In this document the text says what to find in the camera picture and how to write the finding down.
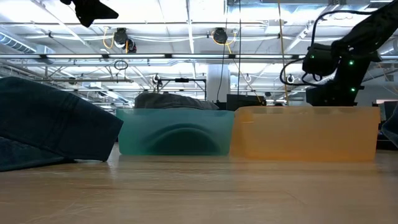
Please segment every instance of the plastic bin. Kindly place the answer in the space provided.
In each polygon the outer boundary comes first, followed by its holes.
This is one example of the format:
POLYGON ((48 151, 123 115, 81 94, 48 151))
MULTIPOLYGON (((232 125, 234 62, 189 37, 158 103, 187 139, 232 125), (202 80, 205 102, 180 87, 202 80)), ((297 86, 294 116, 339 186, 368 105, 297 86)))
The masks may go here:
POLYGON ((251 106, 235 112, 232 157, 371 161, 379 108, 251 106))
POLYGON ((217 155, 229 153, 233 111, 120 109, 119 150, 127 155, 217 155))

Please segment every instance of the desk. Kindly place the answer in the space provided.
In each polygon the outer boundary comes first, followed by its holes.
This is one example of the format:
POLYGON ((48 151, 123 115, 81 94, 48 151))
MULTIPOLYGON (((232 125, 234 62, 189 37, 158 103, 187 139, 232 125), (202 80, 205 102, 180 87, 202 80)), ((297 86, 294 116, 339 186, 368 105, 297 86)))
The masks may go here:
POLYGON ((398 153, 373 163, 119 156, 0 173, 4 224, 398 223, 398 153))

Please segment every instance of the teal plastic bin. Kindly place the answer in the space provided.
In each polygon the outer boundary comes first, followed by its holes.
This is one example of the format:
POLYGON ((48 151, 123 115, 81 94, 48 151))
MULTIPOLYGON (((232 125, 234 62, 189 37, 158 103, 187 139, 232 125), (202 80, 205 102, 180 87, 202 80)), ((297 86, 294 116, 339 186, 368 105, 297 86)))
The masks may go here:
POLYGON ((126 155, 217 155, 229 153, 233 111, 118 109, 124 121, 119 149, 126 155))

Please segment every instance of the orange plastic bin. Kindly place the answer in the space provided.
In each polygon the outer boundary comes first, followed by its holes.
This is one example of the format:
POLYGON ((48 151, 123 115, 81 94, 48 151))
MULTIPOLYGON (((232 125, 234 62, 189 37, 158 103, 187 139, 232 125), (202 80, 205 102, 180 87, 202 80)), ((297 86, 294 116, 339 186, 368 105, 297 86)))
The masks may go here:
POLYGON ((371 161, 379 108, 250 106, 235 112, 231 157, 371 161))

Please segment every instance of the dark blue cloth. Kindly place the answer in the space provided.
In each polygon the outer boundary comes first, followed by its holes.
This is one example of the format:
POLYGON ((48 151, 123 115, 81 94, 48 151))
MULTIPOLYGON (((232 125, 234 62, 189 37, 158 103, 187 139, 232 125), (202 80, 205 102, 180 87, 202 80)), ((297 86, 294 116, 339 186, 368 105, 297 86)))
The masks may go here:
POLYGON ((122 124, 71 93, 20 78, 2 78, 0 171, 62 160, 106 161, 122 124))

